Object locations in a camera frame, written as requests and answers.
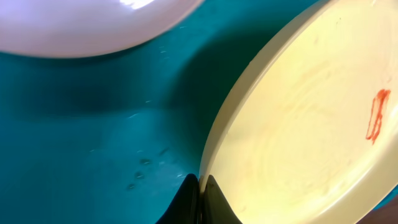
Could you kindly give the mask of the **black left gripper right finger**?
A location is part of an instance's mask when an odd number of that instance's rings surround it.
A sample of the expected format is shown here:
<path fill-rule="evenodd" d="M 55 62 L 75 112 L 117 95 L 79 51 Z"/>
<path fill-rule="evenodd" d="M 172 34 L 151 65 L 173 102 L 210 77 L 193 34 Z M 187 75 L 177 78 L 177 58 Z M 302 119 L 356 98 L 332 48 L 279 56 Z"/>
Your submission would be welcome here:
<path fill-rule="evenodd" d="M 212 175 L 208 176 L 202 200 L 203 224 L 242 224 Z"/>

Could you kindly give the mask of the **yellow plate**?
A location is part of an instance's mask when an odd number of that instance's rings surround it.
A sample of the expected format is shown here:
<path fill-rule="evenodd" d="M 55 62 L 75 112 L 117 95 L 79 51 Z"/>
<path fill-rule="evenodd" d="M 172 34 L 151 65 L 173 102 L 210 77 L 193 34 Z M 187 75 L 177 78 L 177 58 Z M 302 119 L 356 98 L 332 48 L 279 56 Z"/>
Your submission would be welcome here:
<path fill-rule="evenodd" d="M 242 223 L 356 223 L 397 185 L 397 0 L 318 1 L 258 52 L 200 165 Z"/>

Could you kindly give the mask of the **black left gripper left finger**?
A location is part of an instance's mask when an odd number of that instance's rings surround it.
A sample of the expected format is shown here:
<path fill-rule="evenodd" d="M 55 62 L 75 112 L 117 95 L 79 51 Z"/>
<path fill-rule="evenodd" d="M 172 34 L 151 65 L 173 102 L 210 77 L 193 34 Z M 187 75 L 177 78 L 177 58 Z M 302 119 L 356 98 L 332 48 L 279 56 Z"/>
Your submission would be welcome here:
<path fill-rule="evenodd" d="M 195 174 L 188 174 L 156 224 L 197 224 L 198 199 L 198 179 Z"/>

